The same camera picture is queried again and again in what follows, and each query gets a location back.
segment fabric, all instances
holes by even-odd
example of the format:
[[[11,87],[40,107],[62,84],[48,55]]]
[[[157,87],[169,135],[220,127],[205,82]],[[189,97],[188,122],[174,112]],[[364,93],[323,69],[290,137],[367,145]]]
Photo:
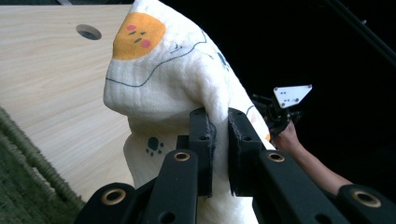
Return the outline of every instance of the fabric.
[[[198,223],[257,223],[252,199],[234,197],[228,179],[228,109],[248,119],[267,149],[268,128],[217,45],[193,21],[158,0],[136,0],[113,43],[105,105],[128,117],[125,159],[141,187],[189,134],[189,114],[204,107],[216,128],[213,196],[199,198]]]

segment human arm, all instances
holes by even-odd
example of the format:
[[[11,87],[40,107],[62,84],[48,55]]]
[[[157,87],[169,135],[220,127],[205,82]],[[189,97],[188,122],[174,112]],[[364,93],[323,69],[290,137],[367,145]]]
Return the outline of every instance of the human arm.
[[[341,187],[352,184],[306,150],[297,137],[292,121],[273,139],[273,143],[278,150],[288,153],[321,189],[337,195]]]

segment black paw print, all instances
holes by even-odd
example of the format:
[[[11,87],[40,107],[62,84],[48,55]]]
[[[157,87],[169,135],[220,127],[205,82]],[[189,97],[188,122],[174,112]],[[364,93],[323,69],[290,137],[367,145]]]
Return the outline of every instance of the black paw print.
[[[161,147],[163,147],[163,143],[160,143],[158,138],[150,137],[148,139],[148,148],[146,148],[146,152],[149,153],[150,156],[154,156],[155,151],[157,151],[158,154],[161,154],[163,153],[161,151]]]

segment orange circle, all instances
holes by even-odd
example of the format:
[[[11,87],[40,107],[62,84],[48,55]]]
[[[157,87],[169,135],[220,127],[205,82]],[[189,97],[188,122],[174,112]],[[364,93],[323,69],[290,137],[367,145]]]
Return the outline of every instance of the orange circle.
[[[113,42],[113,58],[132,60],[150,53],[165,34],[166,27],[154,17],[133,12],[125,18]]]

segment wooden surface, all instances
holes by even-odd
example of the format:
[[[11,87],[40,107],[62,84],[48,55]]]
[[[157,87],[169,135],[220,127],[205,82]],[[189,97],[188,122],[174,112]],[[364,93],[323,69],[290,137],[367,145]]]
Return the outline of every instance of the wooden surface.
[[[112,42],[129,5],[0,7],[0,106],[77,195],[133,184],[127,119],[103,103]],[[87,24],[102,35],[81,36]]]

